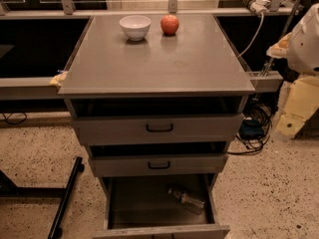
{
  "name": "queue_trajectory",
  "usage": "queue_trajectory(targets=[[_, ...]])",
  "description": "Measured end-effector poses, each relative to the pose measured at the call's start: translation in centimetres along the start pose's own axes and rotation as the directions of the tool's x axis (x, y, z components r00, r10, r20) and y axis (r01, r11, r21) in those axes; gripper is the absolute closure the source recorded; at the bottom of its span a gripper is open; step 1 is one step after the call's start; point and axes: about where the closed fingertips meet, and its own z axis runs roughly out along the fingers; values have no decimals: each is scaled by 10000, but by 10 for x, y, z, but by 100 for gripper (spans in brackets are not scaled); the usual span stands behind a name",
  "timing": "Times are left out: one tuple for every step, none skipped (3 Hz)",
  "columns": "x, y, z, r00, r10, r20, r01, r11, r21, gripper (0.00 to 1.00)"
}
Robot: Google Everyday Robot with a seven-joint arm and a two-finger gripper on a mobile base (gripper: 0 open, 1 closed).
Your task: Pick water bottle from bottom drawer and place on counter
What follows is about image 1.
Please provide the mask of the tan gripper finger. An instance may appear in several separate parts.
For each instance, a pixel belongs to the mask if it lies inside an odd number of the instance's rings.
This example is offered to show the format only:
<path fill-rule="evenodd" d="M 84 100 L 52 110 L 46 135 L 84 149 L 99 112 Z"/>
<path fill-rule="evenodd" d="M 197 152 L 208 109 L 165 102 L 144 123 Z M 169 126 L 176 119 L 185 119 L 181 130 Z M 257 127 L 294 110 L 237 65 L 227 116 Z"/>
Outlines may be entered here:
<path fill-rule="evenodd" d="M 288 33 L 266 51 L 266 55 L 275 59 L 286 59 L 291 34 Z"/>

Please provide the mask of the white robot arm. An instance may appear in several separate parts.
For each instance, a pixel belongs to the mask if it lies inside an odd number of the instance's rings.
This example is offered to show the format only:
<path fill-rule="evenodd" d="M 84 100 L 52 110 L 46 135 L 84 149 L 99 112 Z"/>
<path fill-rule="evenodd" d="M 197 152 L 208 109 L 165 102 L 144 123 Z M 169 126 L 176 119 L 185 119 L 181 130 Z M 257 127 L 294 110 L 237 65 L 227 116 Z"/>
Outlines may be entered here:
<path fill-rule="evenodd" d="M 310 7 L 293 30 L 268 48 L 266 55 L 286 59 L 288 67 L 305 75 L 319 75 L 319 3 Z"/>

